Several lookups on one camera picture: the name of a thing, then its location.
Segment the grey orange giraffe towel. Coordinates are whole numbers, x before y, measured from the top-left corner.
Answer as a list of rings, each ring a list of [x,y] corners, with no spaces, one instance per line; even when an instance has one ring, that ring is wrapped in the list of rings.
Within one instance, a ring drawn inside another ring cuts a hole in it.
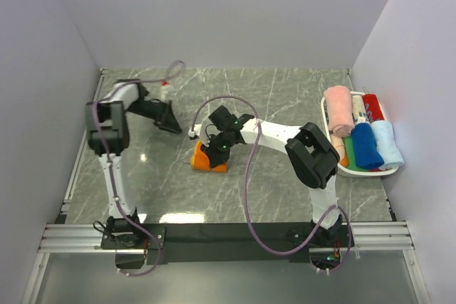
[[[226,173],[227,172],[227,163],[223,163],[219,166],[214,168],[210,167],[209,164],[209,157],[202,151],[202,147],[204,145],[200,140],[197,141],[193,155],[190,159],[190,166],[194,170],[203,171],[203,172],[218,172],[218,173]]]

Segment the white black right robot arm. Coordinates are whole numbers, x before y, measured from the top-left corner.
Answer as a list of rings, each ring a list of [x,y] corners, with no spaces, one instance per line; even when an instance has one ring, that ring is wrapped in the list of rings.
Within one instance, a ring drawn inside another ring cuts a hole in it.
[[[286,154],[298,180],[309,189],[311,243],[330,246],[338,239],[342,225],[336,195],[340,158],[317,125],[280,125],[250,114],[237,117],[221,105],[205,121],[194,125],[189,134],[198,140],[192,167],[199,170],[225,171],[231,148],[238,144]]]

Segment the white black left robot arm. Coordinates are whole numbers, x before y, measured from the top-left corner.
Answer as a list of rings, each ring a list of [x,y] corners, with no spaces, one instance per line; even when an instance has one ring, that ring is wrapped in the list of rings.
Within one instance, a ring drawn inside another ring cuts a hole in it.
[[[145,241],[161,247],[162,234],[154,236],[141,223],[138,208],[130,193],[126,151],[130,146],[127,114],[150,119],[159,130],[182,133],[167,99],[169,83],[160,83],[160,97],[148,100],[149,91],[139,79],[120,80],[102,99],[85,105],[86,137],[90,149],[98,157],[108,193],[108,220],[103,238],[125,248],[135,248]]]

